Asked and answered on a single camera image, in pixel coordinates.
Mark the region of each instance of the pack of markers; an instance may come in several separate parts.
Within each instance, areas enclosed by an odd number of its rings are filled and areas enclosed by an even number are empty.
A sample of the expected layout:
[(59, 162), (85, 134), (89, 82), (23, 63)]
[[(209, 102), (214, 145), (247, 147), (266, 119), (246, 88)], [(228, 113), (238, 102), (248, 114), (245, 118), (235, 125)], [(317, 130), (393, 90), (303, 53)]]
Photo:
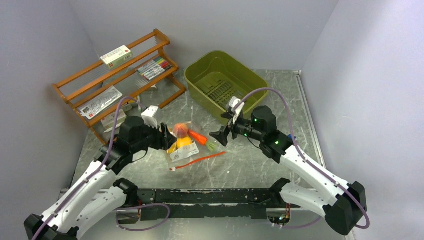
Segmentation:
[(146, 80), (151, 81), (171, 67), (172, 65), (168, 61), (158, 56), (137, 69), (137, 72)]

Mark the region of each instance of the green plastic bin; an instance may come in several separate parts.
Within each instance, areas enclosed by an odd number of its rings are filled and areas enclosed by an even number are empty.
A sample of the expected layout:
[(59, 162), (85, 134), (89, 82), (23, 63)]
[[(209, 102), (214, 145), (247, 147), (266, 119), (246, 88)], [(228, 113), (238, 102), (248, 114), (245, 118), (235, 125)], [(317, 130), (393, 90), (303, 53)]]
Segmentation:
[[(232, 96), (242, 99), (255, 89), (267, 88), (268, 83), (223, 51), (211, 51), (187, 67), (184, 78), (191, 97), (223, 125), (228, 119), (221, 117), (227, 111)], [(260, 91), (247, 99), (243, 107), (245, 118), (267, 96)]]

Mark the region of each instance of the marble tabletop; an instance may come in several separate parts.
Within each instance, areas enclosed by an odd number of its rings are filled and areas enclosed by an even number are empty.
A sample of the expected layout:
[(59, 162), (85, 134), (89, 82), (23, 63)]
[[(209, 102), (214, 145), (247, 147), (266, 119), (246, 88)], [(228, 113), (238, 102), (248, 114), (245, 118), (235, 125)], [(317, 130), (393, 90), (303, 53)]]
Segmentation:
[[(293, 130), (299, 146), (322, 164), (314, 131), (308, 120), (304, 96), (294, 72), (288, 70), (254, 70), (254, 72), (265, 79), (271, 88), (281, 91), (290, 109)], [(175, 77), (187, 86), (183, 70), (179, 70)], [(158, 105), (178, 90), (167, 79), (159, 82), (157, 87), (160, 91), (150, 90), (141, 95), (143, 104)], [(287, 114), (277, 94), (270, 92), (260, 105), (271, 108), (277, 117), (278, 129), (288, 135), (290, 132)], [(204, 133), (218, 131), (221, 127), (213, 116), (190, 97), (189, 91), (164, 107), (162, 113), (162, 121), (170, 123), (186, 122), (193, 116), (194, 123), (200, 126)], [(129, 114), (140, 115), (140, 112), (134, 109)], [(101, 146), (95, 135), (88, 131), (72, 184), (82, 176)], [(310, 188), (309, 184), (286, 166), (264, 156), (259, 149), (248, 142), (246, 137), (229, 139), (224, 150), (226, 153), (221, 156), (176, 171), (169, 170), (164, 151), (149, 150), (146, 157), (124, 168), (118, 178), (126, 178), (139, 188), (148, 189), (269, 188), (280, 178), (290, 179), (302, 187)], [(105, 185), (104, 189), (108, 189), (112, 183)]]

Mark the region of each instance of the gray wall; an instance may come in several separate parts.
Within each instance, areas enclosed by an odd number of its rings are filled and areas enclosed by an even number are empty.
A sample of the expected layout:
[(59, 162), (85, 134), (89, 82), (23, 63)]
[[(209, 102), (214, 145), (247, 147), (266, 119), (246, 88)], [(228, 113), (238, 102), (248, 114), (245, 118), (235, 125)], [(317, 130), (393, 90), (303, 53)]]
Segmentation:
[(26, 238), (24, 220), (67, 187), (87, 128), (50, 84), (97, 60), (66, 0), (0, 3), (0, 232)]
[(72, 1), (100, 55), (157, 28), (187, 67), (213, 50), (255, 69), (301, 69), (338, 0)]
[(366, 188), (357, 240), (424, 236), (424, 2), (341, 0), (303, 68), (328, 168)]

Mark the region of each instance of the wooden rack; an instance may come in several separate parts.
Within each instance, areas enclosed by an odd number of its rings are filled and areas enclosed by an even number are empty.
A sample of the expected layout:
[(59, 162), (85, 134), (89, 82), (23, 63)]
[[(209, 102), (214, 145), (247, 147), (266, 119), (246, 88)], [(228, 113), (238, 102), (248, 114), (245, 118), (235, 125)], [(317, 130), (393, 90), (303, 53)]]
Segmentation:
[[(153, 30), (153, 32), (151, 32), (151, 33), (147, 34), (146, 36), (138, 39), (137, 41), (127, 45), (127, 47), (129, 49), (132, 49), (132, 48), (138, 46), (139, 44), (147, 41), (150, 38), (156, 38), (156, 45), (155, 46), (149, 48), (148, 50), (146, 50), (145, 52), (143, 52), (143, 53), (141, 53), (137, 56), (134, 56), (129, 61), (125, 62), (124, 64), (118, 66), (117, 68), (115, 68), (113, 70), (110, 70), (108, 73), (94, 79), (93, 81), (91, 81), (87, 85), (81, 87), (80, 89), (74, 91), (73, 93), (71, 93), (69, 95), (64, 95), (61, 91), (61, 88), (65, 85), (71, 83), (72, 81), (78, 79), (79, 77), (89, 73), (90, 71), (93, 71), (94, 69), (102, 66), (103, 62), (101, 60), (99, 60), (99, 61), (93, 63), (92, 65), (82, 69), (81, 71), (73, 74), (72, 76), (65, 78), (64, 80), (60, 81), (59, 83), (56, 83), (56, 84), (54, 83), (54, 84), (51, 85), (54, 88), (54, 90), (57, 92), (57, 94), (59, 94), (59, 96), (63, 99), (63, 101), (73, 109), (73, 111), (78, 115), (78, 117), (82, 120), (82, 122), (84, 122), (84, 124), (91, 131), (93, 131), (93, 133), (96, 135), (96, 137), (103, 144), (106, 144), (106, 142), (103, 140), (102, 136), (98, 132), (95, 131), (93, 126), (95, 124), (97, 124), (98, 122), (100, 122), (100, 120), (103, 119), (104, 117), (106, 117), (109, 114), (116, 111), (118, 104), (116, 103), (115, 105), (103, 110), (102, 112), (100, 112), (98, 115), (96, 115), (95, 117), (93, 117), (90, 120), (85, 119), (85, 117), (82, 116), (81, 113), (78, 111), (78, 108), (80, 106), (84, 105), (85, 103), (87, 103), (88, 101), (90, 101), (91, 99), (95, 98), (99, 94), (103, 93), (104, 91), (106, 91), (111, 86), (116, 85), (116, 84), (122, 82), (123, 80), (125, 80), (126, 78), (128, 78), (129, 76), (135, 74), (137, 69), (140, 68), (141, 66), (143, 66), (144, 64), (146, 64), (147, 62), (161, 56), (162, 58), (167, 60), (168, 63), (172, 65), (172, 67), (170, 69), (168, 69), (167, 71), (165, 71), (164, 73), (162, 73), (161, 75), (154, 78), (153, 80), (149, 81), (148, 84), (146, 84), (145, 86), (143, 86), (140, 89), (137, 89), (136, 91), (131, 93), (130, 94), (131, 97), (136, 98), (138, 95), (140, 95), (141, 93), (143, 93), (144, 91), (149, 89), (151, 86), (157, 84), (159, 81), (161, 81), (165, 78), (168, 78), (174, 85), (176, 85), (179, 88), (179, 91), (177, 91), (174, 95), (172, 95), (171, 97), (166, 99), (164, 102), (162, 102), (159, 105), (160, 108), (165, 107), (166, 105), (168, 105), (170, 102), (172, 102), (173, 100), (178, 98), (180, 95), (182, 95), (186, 91), (186, 88), (184, 87), (184, 85), (182, 85), (173, 75), (173, 73), (175, 71), (177, 71), (179, 69), (179, 67), (178, 67), (177, 63), (175, 63), (172, 59), (170, 59), (167, 56), (167, 54), (164, 52), (164, 46), (169, 45), (171, 42), (170, 42), (169, 38), (165, 34), (163, 34), (161, 31), (159, 31), (158, 29), (155, 29), (155, 30)], [(153, 56), (150, 59), (147, 59), (146, 61), (144, 61), (140, 65), (135, 66), (134, 69), (129, 70), (124, 75), (122, 75), (122, 76), (118, 77), (117, 79), (109, 82), (108, 84), (104, 84), (100, 89), (90, 93), (89, 95), (85, 96), (83, 99), (78, 100), (76, 103), (71, 102), (72, 100), (75, 100), (76, 98), (83, 95), (84, 93), (87, 93), (88, 91), (93, 89), (95, 86), (103, 83), (105, 80), (111, 78), (112, 76), (116, 75), (117, 73), (121, 72), (122, 70), (125, 70), (127, 67), (137, 63), (138, 61), (143, 60), (147, 56), (154, 54), (155, 52), (157, 52), (157, 54), (155, 56)], [(126, 104), (129, 101), (130, 101), (129, 99), (126, 99), (126, 100), (123, 101), (123, 103)]]

